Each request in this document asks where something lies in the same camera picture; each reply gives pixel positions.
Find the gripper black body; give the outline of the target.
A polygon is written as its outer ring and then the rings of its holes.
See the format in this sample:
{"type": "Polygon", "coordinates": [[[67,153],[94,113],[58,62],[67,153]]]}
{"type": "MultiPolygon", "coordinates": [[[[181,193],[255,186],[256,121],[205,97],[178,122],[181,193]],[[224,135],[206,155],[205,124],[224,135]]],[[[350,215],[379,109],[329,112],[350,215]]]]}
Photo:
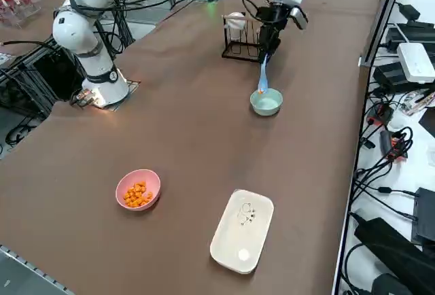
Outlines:
{"type": "Polygon", "coordinates": [[[268,27],[278,31],[284,30],[288,23],[289,7],[283,4],[270,3],[257,9],[256,18],[268,27]]]}

